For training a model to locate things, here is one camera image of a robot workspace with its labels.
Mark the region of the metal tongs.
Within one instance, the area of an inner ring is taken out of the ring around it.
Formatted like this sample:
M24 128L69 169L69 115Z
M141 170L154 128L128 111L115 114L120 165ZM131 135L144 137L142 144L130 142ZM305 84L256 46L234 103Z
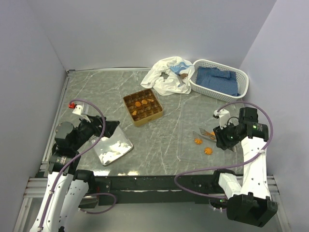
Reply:
M210 132L208 132L208 131L206 131L205 129L202 129L202 128L200 128L199 130L200 130L200 133L197 133L195 131L192 132L193 136L195 138L202 139L202 140L203 139L204 140L209 140L211 142L216 142L216 137L212 137Z

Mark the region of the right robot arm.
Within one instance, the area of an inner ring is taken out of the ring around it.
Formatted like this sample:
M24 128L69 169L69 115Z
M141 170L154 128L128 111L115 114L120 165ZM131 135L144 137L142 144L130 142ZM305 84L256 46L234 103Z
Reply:
M267 185L268 126L258 122L257 109L251 107L240 109L237 125L230 122L232 117L225 109L215 111L213 116L219 119L219 126L213 130L217 147L227 150L240 145L245 164L242 184L230 168L224 168L215 171L217 177L211 187L218 193L225 192L229 220L263 227L278 210Z

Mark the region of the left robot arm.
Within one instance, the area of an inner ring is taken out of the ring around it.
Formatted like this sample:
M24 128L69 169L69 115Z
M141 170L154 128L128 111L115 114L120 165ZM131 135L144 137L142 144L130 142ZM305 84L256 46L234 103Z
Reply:
M83 197L86 194L98 196L94 173L77 169L81 158L78 150L93 136L110 138L119 124L119 121L107 121L105 117L89 116L77 127L70 122L62 122L56 127L47 186L30 231L68 231L69 220L78 211Z

